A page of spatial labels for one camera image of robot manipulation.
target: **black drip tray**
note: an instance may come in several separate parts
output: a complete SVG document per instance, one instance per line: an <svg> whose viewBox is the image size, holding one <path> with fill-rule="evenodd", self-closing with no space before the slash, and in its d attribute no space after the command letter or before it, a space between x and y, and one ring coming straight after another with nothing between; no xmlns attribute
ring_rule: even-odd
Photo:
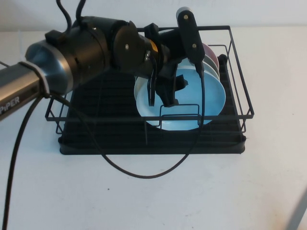
<svg viewBox="0 0 307 230"><path fill-rule="evenodd" d="M221 115L237 115L226 56L219 56L219 63L220 80L226 92ZM72 94L72 105L82 113L92 118L109 118L107 122L88 122L104 153L187 153L197 138L198 129L165 131L144 121L120 120L140 117L133 94L134 83L134 76L112 72L97 77ZM76 118L76 115L68 111L67 117ZM191 153L242 153L245 140L239 120L215 120L204 125ZM62 154L100 154L80 122L66 121L59 143Z"/></svg>

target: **wire frame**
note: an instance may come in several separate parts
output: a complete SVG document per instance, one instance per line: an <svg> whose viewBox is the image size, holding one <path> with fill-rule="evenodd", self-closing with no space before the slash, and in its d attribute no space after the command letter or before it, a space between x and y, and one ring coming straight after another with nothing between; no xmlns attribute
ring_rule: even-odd
<svg viewBox="0 0 307 230"><path fill-rule="evenodd" d="M230 130L219 130L215 128L215 125L213 122L210 122L206 125L206 128L201 132L201 136L210 136L212 140L215 139L218 135L241 135L241 139L244 139L242 136L246 132L246 120L252 119L254 116L254 110L252 107L252 103L250 100L250 96L248 94L247 86L243 77L242 69L240 66L239 58L236 51L236 46L233 40L232 32L229 26L201 26L198 27L200 33L219 33L219 32L227 32L228 34L228 41L225 39L225 41L222 41L223 44L217 43L214 44L215 40L212 41L212 43L209 43L209 46L212 49L217 49L218 52L223 53L226 56L227 60L227 69L228 72L226 73L224 79L221 79L221 83L227 86L227 90L229 90L227 93L229 95L228 100L231 101L231 105L234 109L234 113L232 114L220 114L216 116L204 116L204 120L212 120L216 123L223 124L230 124L231 121L238 121L239 127L237 129L230 129ZM160 28L160 30L168 30L168 29L175 29L175 27L165 27ZM216 40L220 42L220 36L216 37ZM150 144L149 142L149 135L151 134L151 131L149 128L152 126L149 126L147 124L147 121L159 121L158 125L156 125L156 128L159 128L161 134L163 134L163 123L162 121L197 121L197 124L200 125L201 115L200 113L200 106L198 104L181 104L180 106L193 106L193 109L191 111L195 111L190 114L163 114L162 109L163 106L160 107L160 114L159 116L139 116L139 115L125 115L125 116L119 116L116 113L112 114L110 116L99 116L98 110L101 107L100 97L101 97L101 91L103 87L103 83L101 83L100 86L100 93L97 95L99 97L98 103L96 104L96 112L91 115L86 115L85 120L89 124L93 125L93 132L97 132L96 127L101 124L110 124L110 123L116 123L118 126L120 125L126 125L126 124L135 124L140 122L143 124L143 134L144 134L144 144L147 146ZM69 110L65 108L65 106L61 106L60 108L56 105L54 105L54 100L51 99L50 103L48 105L47 111L46 111L46 120L47 121L54 121L57 124L56 133L62 134L64 133L65 127L63 124L65 122L67 123L79 123L79 120L75 116L67 116L67 114L70 114ZM180 133L180 131L174 131L173 134L176 135L176 133ZM197 129L191 130L190 133L199 133Z"/></svg>

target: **light blue plate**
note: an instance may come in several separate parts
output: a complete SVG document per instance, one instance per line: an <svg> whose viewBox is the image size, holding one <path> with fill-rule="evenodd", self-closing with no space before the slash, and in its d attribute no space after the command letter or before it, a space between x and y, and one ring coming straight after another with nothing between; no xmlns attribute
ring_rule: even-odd
<svg viewBox="0 0 307 230"><path fill-rule="evenodd" d="M219 115L224 107L226 95L222 84L209 72L204 72L205 76L205 115ZM177 92L175 98L179 104L199 104L196 105L177 105L170 108L162 107L161 115L201 115L201 79L194 69L178 69L177 76L183 74L184 79L188 81L188 85ZM137 109L141 116L160 116L160 106L163 105L160 97L155 94L154 106L148 105L147 81L141 86L136 97ZM153 126L158 126L159 121L147 121ZM164 130L191 130L198 128L197 121L162 121L162 129Z"/></svg>

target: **black cable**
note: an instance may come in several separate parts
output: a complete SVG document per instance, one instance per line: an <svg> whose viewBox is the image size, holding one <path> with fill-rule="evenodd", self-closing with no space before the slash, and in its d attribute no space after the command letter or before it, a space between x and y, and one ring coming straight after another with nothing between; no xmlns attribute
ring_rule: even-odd
<svg viewBox="0 0 307 230"><path fill-rule="evenodd" d="M43 98L43 96L36 98L36 100L32 103L32 105L28 109L28 112L24 116L24 120L23 120L23 122L20 126L16 141L15 141L14 150L13 150L12 158L11 158L9 176L8 176L8 184L7 184L7 187L6 187L6 196L5 196L2 230L6 230L7 227L8 227L12 183L13 183L14 169L15 169L15 163L16 163L19 145L20 145L21 139L23 137L25 127L26 127L26 125L29 121L29 118L30 118L32 112L34 111L34 109L36 108L36 106L38 105L38 103L41 101L42 98Z"/></svg>
<svg viewBox="0 0 307 230"><path fill-rule="evenodd" d="M5 67L9 67L9 65L8 64L5 64L4 62L2 62L2 61L0 61L0 65L3 65L3 66L5 66Z"/></svg>
<svg viewBox="0 0 307 230"><path fill-rule="evenodd" d="M137 175L137 174L134 174L134 173L131 173L131 172L128 172L124 169L122 169L121 167L119 167L118 165L116 165L113 161L111 161L103 152L103 150L100 148L99 144L97 143L93 133L91 132L89 126L87 125L87 123L85 122L84 118L83 118L83 115L78 111L76 110L72 104L67 101L66 99L64 99L63 97L57 95L57 94L54 94L54 93L51 93L50 95L52 95L54 97L54 99L64 105L66 105L67 107L69 107L70 109L72 109L77 117L79 118L79 120L81 121L81 123L84 125L84 127L86 128L86 131L88 133L88 135L90 136L92 142L94 143L95 147L97 148L97 150L101 153L102 157L111 165L113 166L114 168L116 168L117 170L121 171L122 173L126 174L126 175L129 175L129 176L132 176L132 177L136 177L136 178L141 178L141 179L153 179L153 178L157 178L157 177L160 177L160 176L164 176L168 173L170 173L171 171L173 171L175 168L177 168L190 154L190 152L194 149L195 145L197 144L198 142L198 139L200 137L200 134L201 134L201 131L202 131L202 128L203 128L203 120L204 120L204 114L205 114L205 87L204 87L204 74L202 72L202 74L200 74L200 77L201 77L201 89L202 89L202 108L201 108L201 124L200 124L200 128L199 128L199 134L197 136L197 138L195 139L195 142L193 143L193 145L191 146L191 148L189 149L188 153L180 160L178 161L173 167L171 167L170 169L162 172L162 173L159 173L159 174L156 174L156 175L151 175L151 176L144 176L144 175Z"/></svg>
<svg viewBox="0 0 307 230"><path fill-rule="evenodd" d="M68 14L68 12L65 10L65 8L62 6L61 0L57 0L57 5L59 7L59 9L62 11L66 22L67 22L67 29L65 31L66 34L69 34L69 32L71 31L71 17Z"/></svg>
<svg viewBox="0 0 307 230"><path fill-rule="evenodd" d="M77 10L76 10L76 20L79 26L82 26L82 17L81 17L81 13L82 13L82 9L85 5L86 0L80 0Z"/></svg>

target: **white wall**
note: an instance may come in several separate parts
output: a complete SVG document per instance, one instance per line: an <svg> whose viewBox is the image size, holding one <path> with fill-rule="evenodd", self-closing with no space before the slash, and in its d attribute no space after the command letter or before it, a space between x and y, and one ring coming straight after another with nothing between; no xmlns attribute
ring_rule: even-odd
<svg viewBox="0 0 307 230"><path fill-rule="evenodd" d="M75 15L78 0L62 0ZM307 24L307 0L88 0L83 15L176 25L181 6L193 9L199 25ZM55 0L0 0L0 31L64 29Z"/></svg>

